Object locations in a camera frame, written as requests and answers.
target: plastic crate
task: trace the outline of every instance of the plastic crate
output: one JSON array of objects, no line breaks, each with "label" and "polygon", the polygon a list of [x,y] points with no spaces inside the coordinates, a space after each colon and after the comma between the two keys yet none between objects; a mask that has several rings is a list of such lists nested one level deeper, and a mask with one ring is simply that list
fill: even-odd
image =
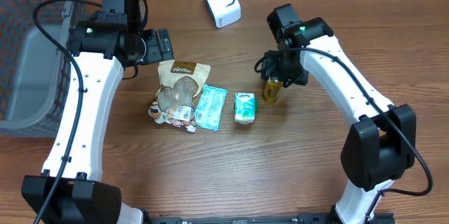
[{"label": "plastic crate", "polygon": [[[69,89],[70,62],[33,23],[45,0],[0,0],[0,134],[54,137]],[[87,18],[74,2],[39,11],[43,27],[63,46],[69,30]]]}]

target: teal and white package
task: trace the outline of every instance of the teal and white package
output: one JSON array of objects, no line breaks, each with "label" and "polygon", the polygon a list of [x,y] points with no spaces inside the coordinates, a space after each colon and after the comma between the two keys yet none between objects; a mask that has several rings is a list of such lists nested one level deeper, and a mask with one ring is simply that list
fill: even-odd
[{"label": "teal and white package", "polygon": [[203,129],[218,131],[227,90],[204,84],[203,94],[195,110],[196,124]]},{"label": "teal and white package", "polygon": [[258,103],[253,93],[236,93],[234,102],[234,121],[240,124],[253,123]]}]

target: blue plastic package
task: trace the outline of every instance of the blue plastic package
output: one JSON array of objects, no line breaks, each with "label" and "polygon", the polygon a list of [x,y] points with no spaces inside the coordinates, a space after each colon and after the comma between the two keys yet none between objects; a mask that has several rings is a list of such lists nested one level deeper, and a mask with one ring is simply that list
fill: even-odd
[{"label": "blue plastic package", "polygon": [[203,129],[218,131],[226,95],[227,90],[205,84],[195,110],[196,124]]}]

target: wood grain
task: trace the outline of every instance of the wood grain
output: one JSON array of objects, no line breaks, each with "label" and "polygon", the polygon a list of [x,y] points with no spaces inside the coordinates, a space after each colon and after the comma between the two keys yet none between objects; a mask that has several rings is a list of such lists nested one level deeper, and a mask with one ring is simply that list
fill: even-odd
[{"label": "wood grain", "polygon": [[[449,0],[239,0],[242,19],[215,29],[203,0],[148,0],[151,28],[167,27],[178,60],[212,66],[207,84],[229,90],[220,130],[195,134],[156,125],[147,114],[159,87],[157,65],[141,67],[114,97],[103,152],[103,181],[153,216],[184,218],[327,212],[347,178],[340,151],[347,126],[317,81],[262,102],[254,63],[276,43],[266,24],[291,3],[307,20],[324,18],[354,64],[395,104],[417,114],[417,149],[433,172],[426,197],[387,195],[380,212],[398,223],[449,218]],[[233,121],[233,94],[260,101],[254,124]],[[20,196],[25,174],[39,174],[53,139],[0,138],[0,223],[31,223]],[[422,190],[415,165],[394,187]]]}]

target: brown label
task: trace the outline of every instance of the brown label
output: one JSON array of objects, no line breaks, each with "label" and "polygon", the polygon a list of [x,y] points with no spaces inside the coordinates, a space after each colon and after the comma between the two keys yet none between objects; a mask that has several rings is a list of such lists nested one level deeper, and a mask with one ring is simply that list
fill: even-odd
[{"label": "brown label", "polygon": [[180,62],[175,61],[171,67],[170,72],[179,74],[193,74],[195,71],[196,62]]}]

